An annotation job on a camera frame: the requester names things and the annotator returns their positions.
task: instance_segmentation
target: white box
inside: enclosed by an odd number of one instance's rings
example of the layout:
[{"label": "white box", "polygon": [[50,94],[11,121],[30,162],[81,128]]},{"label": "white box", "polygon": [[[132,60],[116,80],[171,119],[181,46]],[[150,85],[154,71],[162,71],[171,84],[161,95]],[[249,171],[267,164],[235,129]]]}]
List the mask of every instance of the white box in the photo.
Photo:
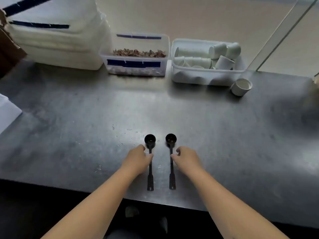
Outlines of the white box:
[{"label": "white box", "polygon": [[[165,76],[170,55],[169,37],[164,34],[112,33],[111,45],[100,49],[100,56],[110,74],[127,76]],[[165,58],[148,58],[113,55],[115,49],[137,49],[165,52]]]},{"label": "white box", "polygon": [[22,111],[6,96],[0,94],[0,133],[2,133],[21,112]]},{"label": "white box", "polygon": [[[174,54],[177,47],[208,50],[212,45],[219,43],[230,44],[220,41],[175,39],[172,43],[171,57],[174,59]],[[236,59],[233,70],[181,67],[177,66],[172,61],[172,80],[179,83],[231,86],[246,69],[247,66],[245,65],[241,56]]]}]

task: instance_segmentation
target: metal table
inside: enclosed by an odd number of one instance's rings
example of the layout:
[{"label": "metal table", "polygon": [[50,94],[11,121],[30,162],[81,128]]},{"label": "metal table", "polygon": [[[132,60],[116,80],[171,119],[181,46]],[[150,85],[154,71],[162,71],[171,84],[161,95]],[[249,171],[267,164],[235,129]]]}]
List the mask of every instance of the metal table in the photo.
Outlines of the metal table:
[{"label": "metal table", "polygon": [[271,221],[319,227],[319,105],[309,78],[256,73],[242,99],[228,88],[173,83],[22,61],[0,81],[23,114],[0,135],[0,178],[85,192],[152,133],[147,174],[126,198],[205,210],[177,170],[169,189],[165,136],[196,149],[204,168]]}]

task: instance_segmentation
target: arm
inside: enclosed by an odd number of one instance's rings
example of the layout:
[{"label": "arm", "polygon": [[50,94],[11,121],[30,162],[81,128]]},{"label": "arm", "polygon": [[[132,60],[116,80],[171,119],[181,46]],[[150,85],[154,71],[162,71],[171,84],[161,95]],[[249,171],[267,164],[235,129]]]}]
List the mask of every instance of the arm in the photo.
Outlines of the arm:
[{"label": "arm", "polygon": [[288,237],[207,173],[196,151],[179,147],[172,154],[177,166],[194,183],[210,216],[225,239],[287,239]]},{"label": "arm", "polygon": [[131,149],[121,168],[104,184],[63,217],[42,239],[103,238],[122,198],[134,180],[153,158],[139,145]]}]

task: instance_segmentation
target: person's right hand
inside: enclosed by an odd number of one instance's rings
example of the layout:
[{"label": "person's right hand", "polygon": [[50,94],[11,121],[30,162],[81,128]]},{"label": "person's right hand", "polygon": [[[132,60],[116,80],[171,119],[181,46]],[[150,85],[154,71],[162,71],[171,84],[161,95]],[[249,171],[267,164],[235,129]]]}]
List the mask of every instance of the person's right hand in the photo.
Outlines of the person's right hand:
[{"label": "person's right hand", "polygon": [[195,150],[189,147],[180,146],[176,149],[176,152],[179,154],[172,154],[171,157],[178,168],[187,176],[190,176],[190,174],[197,169],[202,169],[202,165]]}]

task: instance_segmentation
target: hand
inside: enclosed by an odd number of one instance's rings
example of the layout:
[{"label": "hand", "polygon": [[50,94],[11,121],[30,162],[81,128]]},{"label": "hand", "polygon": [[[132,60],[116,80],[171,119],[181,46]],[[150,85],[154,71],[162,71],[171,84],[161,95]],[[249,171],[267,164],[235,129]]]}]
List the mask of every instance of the hand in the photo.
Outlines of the hand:
[{"label": "hand", "polygon": [[202,165],[195,150],[189,147],[180,146],[176,149],[176,152],[179,154],[172,154],[171,157],[178,168],[188,177],[193,171],[202,169]]},{"label": "hand", "polygon": [[144,150],[145,147],[141,144],[131,149],[123,161],[121,168],[132,171],[135,176],[144,172],[153,158],[153,154],[146,155]]}]

